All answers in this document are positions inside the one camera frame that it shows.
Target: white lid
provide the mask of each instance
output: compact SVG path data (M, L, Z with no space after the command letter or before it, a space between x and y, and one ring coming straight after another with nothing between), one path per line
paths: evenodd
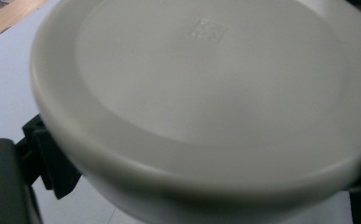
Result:
M342 1L65 0L32 75L92 173L258 198L361 172L361 14Z

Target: gray surface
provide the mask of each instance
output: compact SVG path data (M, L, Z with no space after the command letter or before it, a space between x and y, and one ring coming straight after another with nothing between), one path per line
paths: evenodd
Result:
M0 35L0 137L15 142L21 126L38 113L29 86L29 51L37 25L57 0ZM46 224L140 224L117 210L81 179L67 198L56 201L40 180L35 185ZM340 193L284 224L351 224L349 197Z

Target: wooden surface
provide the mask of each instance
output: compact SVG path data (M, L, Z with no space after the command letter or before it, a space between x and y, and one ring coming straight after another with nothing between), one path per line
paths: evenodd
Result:
M47 0L14 0L0 9L0 34L34 12Z

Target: white container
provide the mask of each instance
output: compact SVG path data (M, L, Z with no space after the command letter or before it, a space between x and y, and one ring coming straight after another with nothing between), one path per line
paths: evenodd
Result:
M63 0L31 71L66 155L148 223L269 223L361 175L342 0Z

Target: embossed logo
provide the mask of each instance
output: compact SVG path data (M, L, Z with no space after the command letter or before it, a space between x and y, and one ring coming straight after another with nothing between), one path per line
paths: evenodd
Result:
M220 42L228 28L208 20L200 20L190 33L192 36L207 39L212 42Z

